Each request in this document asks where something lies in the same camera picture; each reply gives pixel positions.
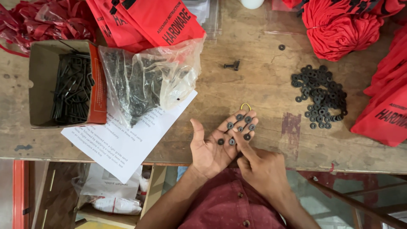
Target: red shirt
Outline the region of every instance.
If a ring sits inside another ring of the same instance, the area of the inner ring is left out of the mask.
[[[178,229],[285,229],[277,211],[242,177],[225,169],[202,187]]]

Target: wooden table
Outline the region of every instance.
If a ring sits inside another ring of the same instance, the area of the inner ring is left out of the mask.
[[[388,53],[392,37],[382,36],[367,50],[329,62],[316,58],[305,35],[265,34],[264,14],[264,6],[248,10],[238,1],[223,1],[223,33],[216,44],[207,42],[201,54],[198,95],[145,163],[190,164],[193,129],[189,119],[200,120],[208,134],[246,102],[260,120],[252,145],[283,153],[288,168],[407,174],[405,143],[391,148],[349,131],[368,104],[369,97],[362,90]],[[286,49],[280,51],[279,44]],[[60,134],[61,129],[30,129],[28,58],[4,51],[0,55],[0,157],[92,162]],[[241,60],[239,71],[223,68],[236,59]],[[348,94],[349,114],[329,130],[310,129],[304,112],[311,102],[294,100],[300,91],[291,86],[290,76],[307,64],[326,65]]]

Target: yellow rubber band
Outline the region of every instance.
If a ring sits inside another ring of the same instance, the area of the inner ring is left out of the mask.
[[[240,106],[240,110],[243,110],[243,106],[244,106],[245,104],[249,107],[249,111],[251,111],[252,108],[250,107],[250,105],[249,105],[248,103],[243,103],[243,104]]]

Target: person's right hand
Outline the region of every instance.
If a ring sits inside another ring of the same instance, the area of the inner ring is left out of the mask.
[[[252,148],[240,132],[232,132],[232,135],[244,155],[237,164],[243,178],[253,188],[272,205],[274,200],[282,200],[292,193],[282,154]]]

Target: white bottle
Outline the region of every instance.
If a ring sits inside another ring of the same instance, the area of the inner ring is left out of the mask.
[[[240,2],[248,9],[257,9],[263,4],[264,0],[240,0]]]

